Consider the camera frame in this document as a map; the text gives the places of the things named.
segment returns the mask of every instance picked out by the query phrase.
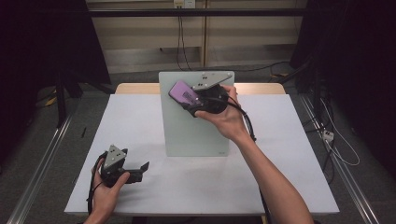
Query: forearm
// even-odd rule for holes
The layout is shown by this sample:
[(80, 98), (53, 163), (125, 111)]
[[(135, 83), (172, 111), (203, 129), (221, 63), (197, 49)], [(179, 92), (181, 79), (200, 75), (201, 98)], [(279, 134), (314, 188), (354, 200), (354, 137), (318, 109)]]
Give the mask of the forearm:
[(233, 140), (241, 150), (278, 223), (313, 223), (306, 204), (289, 180), (262, 153), (248, 134)]

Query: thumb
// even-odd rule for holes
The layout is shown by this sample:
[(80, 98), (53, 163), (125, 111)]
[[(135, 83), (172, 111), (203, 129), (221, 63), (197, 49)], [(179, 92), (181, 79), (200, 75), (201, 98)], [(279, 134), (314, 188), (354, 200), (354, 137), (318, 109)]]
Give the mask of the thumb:
[(123, 173), (117, 180), (117, 183), (113, 186), (113, 189), (115, 189), (116, 191), (120, 191), (122, 186), (128, 181), (130, 175), (131, 174), (129, 172)]
[(195, 112), (195, 117), (210, 121), (209, 113), (207, 113), (206, 111), (197, 110), (197, 111)]

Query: white table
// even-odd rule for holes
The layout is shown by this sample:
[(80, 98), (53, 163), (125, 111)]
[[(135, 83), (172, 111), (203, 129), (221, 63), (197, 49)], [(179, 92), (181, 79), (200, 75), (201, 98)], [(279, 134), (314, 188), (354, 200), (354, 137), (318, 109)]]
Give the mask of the white table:
[[(252, 120), (258, 146), (301, 193), (310, 212), (316, 215), (339, 212), (289, 96), (238, 92), (239, 101)], [(111, 144), (129, 149), (126, 169), (150, 161), (141, 183), (122, 188), (115, 214), (252, 216), (264, 213), (257, 183), (234, 143), (230, 142), (228, 157), (166, 157), (158, 94), (110, 97), (66, 213), (87, 213), (85, 200), (91, 168)]]

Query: human hand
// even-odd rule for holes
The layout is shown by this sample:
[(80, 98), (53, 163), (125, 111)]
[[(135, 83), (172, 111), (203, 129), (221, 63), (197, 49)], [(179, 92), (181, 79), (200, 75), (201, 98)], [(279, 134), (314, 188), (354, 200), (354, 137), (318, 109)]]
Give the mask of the human hand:
[[(228, 92), (229, 96), (235, 100), (235, 102), (232, 99), (228, 101), (232, 104), (237, 103), (239, 105), (236, 98), (236, 88), (234, 86), (222, 87)], [(245, 136), (246, 134), (248, 135), (241, 112), (232, 106), (227, 106), (227, 108), (219, 114), (197, 111), (195, 112), (195, 116), (213, 123), (224, 137), (234, 142), (238, 137)]]
[(120, 189), (126, 183), (130, 175), (129, 172), (125, 172), (120, 176), (120, 178), (117, 180), (117, 183), (112, 188), (108, 188), (103, 183), (103, 180), (99, 174), (99, 169), (104, 161), (105, 159), (99, 160), (96, 170), (92, 170), (95, 172), (93, 185), (98, 187), (93, 194), (93, 209), (90, 216), (84, 222), (86, 224), (105, 223), (110, 218), (114, 208), (116, 208)]

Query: wrist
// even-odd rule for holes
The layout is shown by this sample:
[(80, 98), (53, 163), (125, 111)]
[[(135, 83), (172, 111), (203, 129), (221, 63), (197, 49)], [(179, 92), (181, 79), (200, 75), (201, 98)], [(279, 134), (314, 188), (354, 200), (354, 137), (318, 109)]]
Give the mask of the wrist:
[(235, 137), (231, 139), (238, 147), (241, 147), (244, 144), (247, 144), (248, 142), (254, 142), (251, 139), (251, 136), (248, 132), (242, 132), (240, 134), (237, 134)]
[(100, 212), (92, 212), (87, 220), (85, 220), (84, 224), (102, 224), (106, 223), (106, 221), (110, 218), (110, 215), (107, 213)]

